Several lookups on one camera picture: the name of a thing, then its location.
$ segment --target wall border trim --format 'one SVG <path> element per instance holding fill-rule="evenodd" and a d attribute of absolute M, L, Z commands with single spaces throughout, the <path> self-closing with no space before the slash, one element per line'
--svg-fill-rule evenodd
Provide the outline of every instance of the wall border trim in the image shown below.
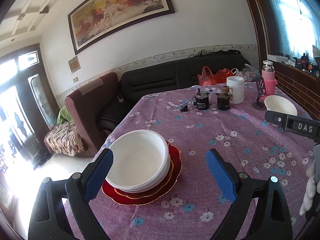
<path fill-rule="evenodd" d="M 118 75 L 118 78 L 120 78 L 121 75 L 126 71 L 138 69 L 138 68 L 143 68 L 143 67 L 148 67 L 148 66 L 152 66 L 155 64 L 164 63 L 167 61 L 187 58 L 190 55 L 193 55 L 193 54 L 199 52 L 200 50 L 218 51 L 218 50 L 228 50 L 228 49 L 236 49 L 239 51 L 257 51 L 258 46 L 252 45 L 252 44 L 212 45 L 212 46 L 196 47 L 196 48 L 190 48 L 190 49 L 181 49 L 181 50 L 171 51 L 171 52 L 147 57 L 147 58 L 144 58 L 141 60 L 136 60 L 136 61 L 130 62 L 130 63 L 122 65 L 120 67 L 110 69 L 110 70 L 105 71 L 103 73 L 100 73 L 92 78 L 89 78 L 83 82 L 80 82 L 79 84 L 77 84 L 77 85 L 69 88 L 68 90 L 62 92 L 61 94 L 57 95 L 56 99 L 66 97 L 72 91 L 78 89 L 79 87 L 81 87 L 81 86 L 91 82 L 92 80 L 95 80 L 95 79 L 97 79 L 97 78 L 99 78 L 109 72 L 115 72 Z"/>

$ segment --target door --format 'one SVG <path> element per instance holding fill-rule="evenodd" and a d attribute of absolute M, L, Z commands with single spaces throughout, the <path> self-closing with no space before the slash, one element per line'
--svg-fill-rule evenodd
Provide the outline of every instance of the door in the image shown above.
<path fill-rule="evenodd" d="M 5 133 L 25 160 L 46 150 L 44 137 L 56 124 L 59 108 L 38 44 L 0 59 L 0 105 Z"/>

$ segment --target blue gripper pad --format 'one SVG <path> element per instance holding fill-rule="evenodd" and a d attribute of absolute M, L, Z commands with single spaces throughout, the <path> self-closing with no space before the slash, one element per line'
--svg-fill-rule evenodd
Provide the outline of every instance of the blue gripper pad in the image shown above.
<path fill-rule="evenodd" d="M 82 185 L 84 188 L 84 200 L 89 202 L 95 199 L 101 185 L 113 164 L 113 153 L 110 149 L 104 149 L 95 162 L 89 163 L 84 169 Z"/>
<path fill-rule="evenodd" d="M 215 149 L 211 149 L 206 154 L 207 166 L 223 196 L 230 200 L 231 203 L 234 203 L 237 198 L 235 184 L 221 163 L 221 161 L 224 162 L 224 160 L 221 159 L 220 161 L 214 154 L 214 151 Z"/>

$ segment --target dining table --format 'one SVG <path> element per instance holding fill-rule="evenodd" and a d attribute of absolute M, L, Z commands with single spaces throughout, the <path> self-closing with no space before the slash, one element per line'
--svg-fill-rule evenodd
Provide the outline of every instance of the dining table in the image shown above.
<path fill-rule="evenodd" d="M 315 143 L 265 121 L 266 111 L 252 107 L 258 95 L 255 82 L 245 83 L 243 103 L 220 111 L 216 93 L 222 86 L 225 84 L 208 86 L 212 91 L 207 110 L 198 110 L 192 104 L 197 88 L 205 89 L 202 86 L 145 95 L 107 138 L 93 160 L 125 133 L 146 129 L 175 146 L 182 164 L 173 188 L 149 204 L 120 205 L 102 190 L 89 202 L 111 240 L 210 239 L 231 205 L 207 167 L 205 156 L 212 148 L 238 172 L 254 179 L 278 178 L 289 207 L 293 235 L 297 236 L 306 222 L 299 210 Z M 299 117 L 310 119 L 279 88 L 275 94 L 290 100 Z M 188 111 L 181 112 L 186 104 Z M 245 237 L 256 203 L 257 199 L 252 199 L 237 239 Z M 75 237 L 83 239 L 68 203 L 65 208 Z"/>

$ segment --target framed painting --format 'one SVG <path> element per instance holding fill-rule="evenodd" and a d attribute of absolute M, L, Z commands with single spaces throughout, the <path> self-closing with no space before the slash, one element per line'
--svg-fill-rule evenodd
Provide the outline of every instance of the framed painting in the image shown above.
<path fill-rule="evenodd" d="M 119 30 L 170 13 L 171 0 L 86 0 L 68 15 L 75 54 Z"/>

